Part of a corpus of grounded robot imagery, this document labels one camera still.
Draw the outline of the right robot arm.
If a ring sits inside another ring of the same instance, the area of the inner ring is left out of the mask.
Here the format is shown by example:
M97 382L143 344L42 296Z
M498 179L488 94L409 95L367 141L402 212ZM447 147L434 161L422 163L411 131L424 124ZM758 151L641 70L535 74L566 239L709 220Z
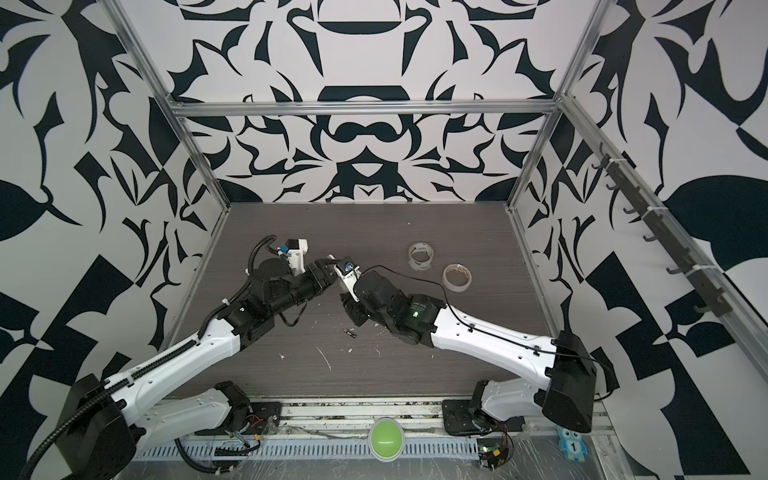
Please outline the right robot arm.
M483 428L513 417L541 414L555 425L586 434L601 401L597 377L612 369L591 356L576 334L532 335L483 321L446 297L407 295L374 270L338 268L342 302L357 326L372 321L409 345L454 351L502 368L508 381L480 381L468 407Z

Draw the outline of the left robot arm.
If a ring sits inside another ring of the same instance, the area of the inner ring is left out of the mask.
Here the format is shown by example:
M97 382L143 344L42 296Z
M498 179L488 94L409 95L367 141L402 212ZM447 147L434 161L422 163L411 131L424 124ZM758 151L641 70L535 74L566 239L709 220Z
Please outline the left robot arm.
M248 396L220 382L193 397L165 397L209 367L266 335L287 310L343 278L345 264L329 256L311 263L308 243L290 239L273 247L261 239L247 260L246 279L202 322L197 332L149 360L104 380L89 375L71 387L56 428L31 453L20 478L30 479L56 449L72 479L112 479L139 454L202 430L237 432L249 414Z

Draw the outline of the large clear printed tape roll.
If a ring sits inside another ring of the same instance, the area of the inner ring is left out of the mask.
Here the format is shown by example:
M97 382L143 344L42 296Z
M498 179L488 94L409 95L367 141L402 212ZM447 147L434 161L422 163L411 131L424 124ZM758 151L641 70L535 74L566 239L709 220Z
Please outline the large clear printed tape roll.
M434 260L434 249L426 242L416 242L408 248L408 263L415 271L426 271Z

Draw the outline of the small white orange tape roll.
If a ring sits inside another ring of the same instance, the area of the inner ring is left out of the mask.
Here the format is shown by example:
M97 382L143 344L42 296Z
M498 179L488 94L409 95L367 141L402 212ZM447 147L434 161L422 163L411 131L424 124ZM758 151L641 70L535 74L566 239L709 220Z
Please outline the small white orange tape roll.
M471 285L473 275L464 265L459 263L447 265L442 272L444 287L452 292L465 292Z

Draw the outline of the green round button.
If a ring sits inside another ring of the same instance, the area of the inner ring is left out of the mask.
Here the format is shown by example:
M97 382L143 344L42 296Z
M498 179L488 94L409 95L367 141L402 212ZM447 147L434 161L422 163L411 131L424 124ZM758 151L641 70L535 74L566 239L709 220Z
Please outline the green round button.
M405 449L402 426L393 418L380 418L371 427L367 437L371 455L381 462L397 460Z

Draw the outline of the blue owl figurine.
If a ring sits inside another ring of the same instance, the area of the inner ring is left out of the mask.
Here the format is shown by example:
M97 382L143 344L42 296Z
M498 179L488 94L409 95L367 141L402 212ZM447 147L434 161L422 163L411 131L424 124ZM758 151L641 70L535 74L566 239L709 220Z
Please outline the blue owl figurine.
M588 454L582 434L562 427L557 428L558 443L565 459L583 463Z

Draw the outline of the black wall hook rack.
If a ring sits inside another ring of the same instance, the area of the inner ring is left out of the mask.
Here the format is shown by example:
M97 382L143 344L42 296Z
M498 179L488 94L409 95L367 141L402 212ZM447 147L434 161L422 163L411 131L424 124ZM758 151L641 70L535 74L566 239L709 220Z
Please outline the black wall hook rack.
M723 283L717 279L719 268L696 250L684 228L634 172L627 159L611 156L604 143L599 144L599 155L600 161L594 167L605 171L613 181L608 189L620 192L629 202L624 213L639 219L650 231L643 240L662 246L673 262L666 269L667 273L683 275L704 302L702 307L696 306L694 310L717 317L730 314L733 306L726 298Z

